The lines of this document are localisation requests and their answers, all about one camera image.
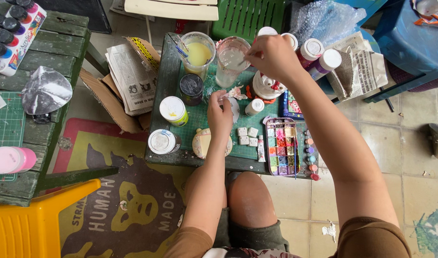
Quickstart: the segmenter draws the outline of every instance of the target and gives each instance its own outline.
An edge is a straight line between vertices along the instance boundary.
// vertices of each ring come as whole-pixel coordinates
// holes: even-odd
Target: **yellow plastic stool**
[[[58,214],[100,186],[92,179],[34,198],[26,208],[1,204],[0,258],[60,258]]]

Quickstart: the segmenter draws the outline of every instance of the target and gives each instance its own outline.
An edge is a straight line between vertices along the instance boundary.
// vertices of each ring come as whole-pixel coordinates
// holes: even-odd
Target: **acrylic paint set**
[[[274,176],[295,176],[300,170],[296,122],[291,118],[265,121],[268,168]]]

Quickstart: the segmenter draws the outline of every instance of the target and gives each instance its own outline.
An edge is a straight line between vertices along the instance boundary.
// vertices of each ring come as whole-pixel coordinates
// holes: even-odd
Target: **hand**
[[[213,92],[209,97],[208,104],[208,125],[211,130],[211,141],[217,141],[217,144],[227,144],[233,126],[233,114],[230,101],[223,97],[226,90]]]
[[[290,40],[289,36],[260,36],[246,53],[245,60],[266,76],[285,84],[291,76],[306,72],[289,44]]]

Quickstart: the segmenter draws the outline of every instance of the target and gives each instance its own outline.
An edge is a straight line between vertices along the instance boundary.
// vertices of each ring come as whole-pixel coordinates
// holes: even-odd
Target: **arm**
[[[369,146],[302,68],[285,40],[279,35],[259,37],[246,60],[284,84],[296,98],[313,141],[331,171],[340,228],[347,220],[360,216],[399,227],[388,188]],[[257,54],[260,51],[265,53],[263,59]]]
[[[233,126],[229,100],[222,100],[224,110],[219,106],[222,103],[218,102],[225,93],[225,90],[216,91],[209,99],[208,126],[211,141],[181,225],[181,228],[195,227],[206,232],[213,242],[224,201],[225,148]]]

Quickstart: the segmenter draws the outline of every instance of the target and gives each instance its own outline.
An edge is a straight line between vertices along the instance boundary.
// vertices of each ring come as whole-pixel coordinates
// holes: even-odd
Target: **green wooden table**
[[[173,38],[177,38],[176,34],[170,33]],[[165,35],[162,58],[160,61],[159,78],[157,81],[157,88],[155,91],[154,109],[151,114],[151,126],[150,132],[157,129],[170,130],[170,123],[166,121],[157,107],[160,106],[160,102],[168,96],[174,96],[178,86],[179,68],[181,66],[181,60],[178,57],[178,52],[175,48],[175,44],[170,39],[168,34]],[[249,67],[249,71],[256,72],[256,68]],[[153,153],[149,147],[146,147],[145,160],[148,163],[176,165],[176,166],[189,166],[199,167],[203,165],[203,160],[199,159],[191,150],[178,150],[170,154],[157,155]],[[227,156],[225,157],[225,169],[228,171],[252,171],[259,174],[268,174],[267,162],[258,162],[254,159]],[[297,178],[311,179],[308,173],[298,173]]]
[[[10,4],[0,2],[0,13],[5,14]],[[0,90],[21,91],[30,72],[39,66],[50,67],[63,74],[74,88],[80,68],[86,58],[103,75],[109,73],[107,62],[93,47],[88,17],[47,11],[47,17],[15,75],[0,74]],[[116,167],[102,167],[47,175],[69,102],[52,113],[52,122],[36,124],[27,115],[23,147],[32,149],[38,157],[32,170],[19,173],[14,182],[0,182],[0,202],[27,207],[39,191],[82,182],[117,173]]]

